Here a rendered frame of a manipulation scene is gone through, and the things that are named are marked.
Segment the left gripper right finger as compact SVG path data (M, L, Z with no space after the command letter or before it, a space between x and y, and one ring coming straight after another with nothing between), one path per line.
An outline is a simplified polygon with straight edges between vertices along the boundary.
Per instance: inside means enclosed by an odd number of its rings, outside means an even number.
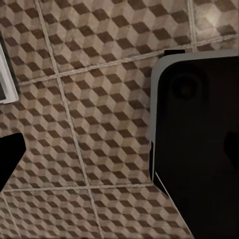
M225 137L223 150L239 172L239 134L228 132Z

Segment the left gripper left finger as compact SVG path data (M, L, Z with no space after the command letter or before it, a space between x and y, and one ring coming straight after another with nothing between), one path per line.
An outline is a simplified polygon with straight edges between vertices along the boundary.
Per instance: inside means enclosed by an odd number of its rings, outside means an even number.
M21 132L0 138L0 192L26 152Z

